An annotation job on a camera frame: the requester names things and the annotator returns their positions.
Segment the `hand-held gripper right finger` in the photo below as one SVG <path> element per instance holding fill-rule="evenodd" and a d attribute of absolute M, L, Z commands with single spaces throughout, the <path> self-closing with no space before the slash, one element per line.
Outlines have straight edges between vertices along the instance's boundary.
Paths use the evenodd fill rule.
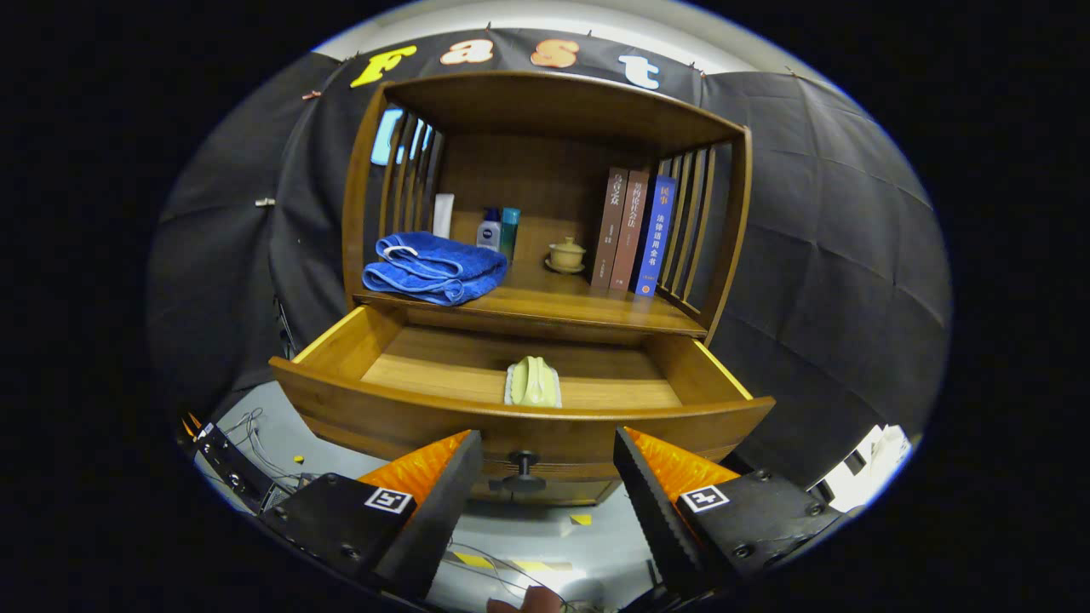
<path fill-rule="evenodd" d="M 847 520 L 786 478 L 735 473 L 631 426 L 615 431 L 611 461 L 673 596 L 756 581 Z"/>

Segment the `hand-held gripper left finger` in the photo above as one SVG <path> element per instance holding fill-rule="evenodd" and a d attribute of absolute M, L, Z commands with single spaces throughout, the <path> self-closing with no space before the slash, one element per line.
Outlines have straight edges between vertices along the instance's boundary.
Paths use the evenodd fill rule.
<path fill-rule="evenodd" d="M 261 522 L 347 581 L 424 600 L 482 466 L 479 431 L 462 431 L 359 478 L 313 478 Z"/>

